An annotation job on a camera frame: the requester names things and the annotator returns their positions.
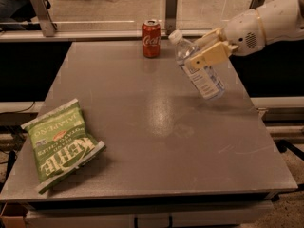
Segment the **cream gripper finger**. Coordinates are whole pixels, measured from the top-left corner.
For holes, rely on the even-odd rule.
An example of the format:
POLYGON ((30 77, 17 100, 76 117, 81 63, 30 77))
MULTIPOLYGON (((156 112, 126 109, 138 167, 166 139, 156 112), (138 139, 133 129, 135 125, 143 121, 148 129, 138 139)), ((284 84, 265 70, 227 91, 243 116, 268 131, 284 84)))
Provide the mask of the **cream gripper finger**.
POLYGON ((223 28, 215 28, 195 40, 194 43, 199 49, 208 49, 216 43, 226 43, 224 30, 223 28))
POLYGON ((190 56, 185 65, 188 68, 201 69, 206 66, 213 66, 223 63, 228 60, 232 53, 238 49, 237 45, 230 45, 226 43, 216 43, 208 49, 201 49, 194 55, 190 56))

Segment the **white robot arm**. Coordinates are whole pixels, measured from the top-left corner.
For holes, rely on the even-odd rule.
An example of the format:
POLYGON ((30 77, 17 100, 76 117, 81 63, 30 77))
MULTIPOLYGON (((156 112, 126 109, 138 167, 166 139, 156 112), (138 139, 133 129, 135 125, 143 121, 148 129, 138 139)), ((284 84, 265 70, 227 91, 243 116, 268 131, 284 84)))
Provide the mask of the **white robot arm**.
POLYGON ((199 50, 185 61, 188 68, 201 69, 247 56, 279 41, 304 38, 303 0, 274 0, 249 9, 199 38, 199 50))

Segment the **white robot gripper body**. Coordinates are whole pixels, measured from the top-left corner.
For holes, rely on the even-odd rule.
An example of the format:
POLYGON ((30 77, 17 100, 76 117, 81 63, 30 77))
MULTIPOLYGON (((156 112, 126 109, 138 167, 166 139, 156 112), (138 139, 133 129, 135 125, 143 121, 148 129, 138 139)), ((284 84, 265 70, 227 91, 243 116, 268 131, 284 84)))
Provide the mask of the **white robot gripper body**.
POLYGON ((265 48, 265 36, 256 9, 249 9, 231 19, 223 29, 226 40, 236 46, 233 54, 247 56, 265 48))

